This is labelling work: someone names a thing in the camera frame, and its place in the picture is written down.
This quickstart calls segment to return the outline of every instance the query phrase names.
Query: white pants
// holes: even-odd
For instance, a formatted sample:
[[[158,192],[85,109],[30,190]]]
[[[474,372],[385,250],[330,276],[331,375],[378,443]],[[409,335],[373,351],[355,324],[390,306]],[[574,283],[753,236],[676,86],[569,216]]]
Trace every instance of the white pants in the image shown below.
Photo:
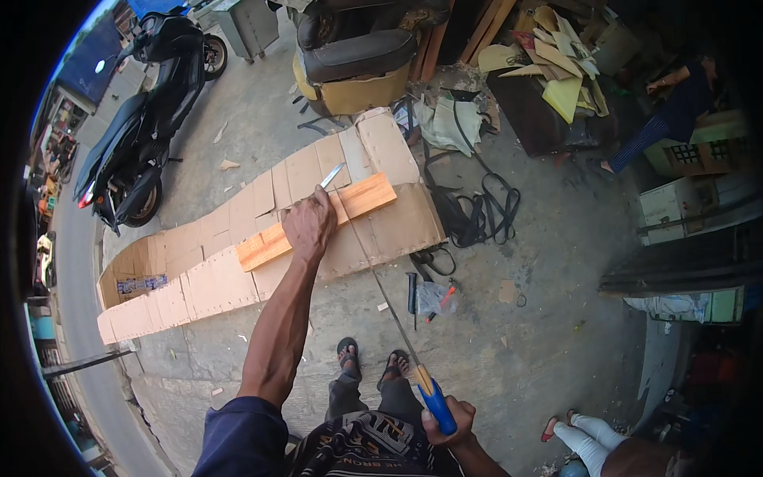
[[[601,477],[604,460],[628,437],[618,434],[609,424],[596,417],[575,414],[573,427],[563,422],[554,426],[554,434],[583,460],[591,477]]]

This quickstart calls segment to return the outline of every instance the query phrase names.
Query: road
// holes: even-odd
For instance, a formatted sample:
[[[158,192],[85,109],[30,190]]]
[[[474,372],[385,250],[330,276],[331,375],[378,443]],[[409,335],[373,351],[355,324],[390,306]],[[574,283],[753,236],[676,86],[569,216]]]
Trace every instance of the road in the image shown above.
[[[80,146],[72,181],[63,186],[53,214],[56,231],[56,268],[61,325],[71,360],[106,351],[96,318],[100,304],[95,291],[93,250],[97,218],[90,208],[79,210],[72,193],[88,149]],[[111,363],[76,372],[76,379],[92,419],[109,453],[130,476],[171,475],[155,454],[149,437],[140,429],[121,391],[121,379]]]

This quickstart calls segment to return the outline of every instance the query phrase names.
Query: gray pants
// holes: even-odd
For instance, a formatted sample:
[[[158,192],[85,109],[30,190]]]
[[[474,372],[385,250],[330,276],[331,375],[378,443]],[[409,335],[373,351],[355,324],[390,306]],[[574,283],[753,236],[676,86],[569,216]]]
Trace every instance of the gray pants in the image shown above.
[[[326,421],[355,411],[367,411],[368,406],[360,401],[358,385],[360,381],[342,373],[339,378],[329,383],[329,408],[326,411]],[[410,383],[405,378],[388,379],[381,382],[381,403],[379,412],[389,414],[410,424],[421,425],[421,405]]]

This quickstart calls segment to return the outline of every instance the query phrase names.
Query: tail light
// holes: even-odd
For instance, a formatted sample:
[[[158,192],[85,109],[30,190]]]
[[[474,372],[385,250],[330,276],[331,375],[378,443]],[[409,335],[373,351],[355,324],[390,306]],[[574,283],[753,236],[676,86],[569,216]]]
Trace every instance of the tail light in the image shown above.
[[[87,192],[82,196],[81,199],[79,199],[79,203],[77,204],[77,207],[79,208],[85,208],[88,205],[90,205],[91,202],[93,202],[93,188],[95,187],[95,181],[90,182],[90,187],[88,187]]]

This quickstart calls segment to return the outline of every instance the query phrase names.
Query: flip-flop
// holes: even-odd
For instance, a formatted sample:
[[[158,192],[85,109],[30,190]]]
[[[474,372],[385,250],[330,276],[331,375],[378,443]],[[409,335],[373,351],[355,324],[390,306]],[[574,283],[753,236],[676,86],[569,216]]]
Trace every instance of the flip-flop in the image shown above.
[[[403,359],[408,361],[409,366],[410,366],[410,360],[408,359],[408,353],[404,352],[403,350],[395,350],[392,353],[389,353],[389,356],[387,356],[387,363],[389,363],[389,357],[392,356],[393,354],[396,355],[398,358],[402,357]],[[398,371],[398,374],[400,376],[403,375],[403,372],[400,370],[400,366],[398,366],[397,363],[392,365],[392,366],[387,366],[385,368],[384,372],[381,374],[381,378],[379,378],[379,382],[376,383],[376,390],[377,391],[381,391],[382,390],[382,380],[384,379],[384,376],[388,372],[395,371],[395,370]]]
[[[543,428],[543,434],[541,434],[541,436],[540,436],[540,442],[549,442],[549,439],[554,437],[554,428],[553,427],[551,428],[551,434],[546,433],[546,429],[549,428],[549,424],[551,424],[551,421],[553,421],[554,419],[556,419],[557,422],[559,422],[559,419],[557,419],[556,416],[551,416],[549,421],[546,422],[546,427]]]
[[[339,361],[339,367],[342,368],[342,372],[344,372],[344,363],[347,363],[347,360],[351,360],[355,364],[355,370],[358,372],[357,379],[358,381],[361,381],[363,378],[363,375],[360,373],[360,361],[358,360],[358,355],[360,354],[360,351],[358,349],[358,343],[351,337],[342,338],[342,340],[339,342],[339,344],[336,345],[336,355],[339,356],[339,353],[342,352],[342,349],[347,346],[352,345],[355,347],[355,354],[347,353],[344,355],[341,361]],[[351,375],[353,378],[355,377],[354,373],[347,373]]]
[[[594,171],[594,173],[604,179],[607,182],[614,182],[615,175],[611,173],[610,171],[604,169],[601,167],[601,159],[594,159],[593,157],[588,157],[585,160],[586,165],[588,165],[588,168]]]

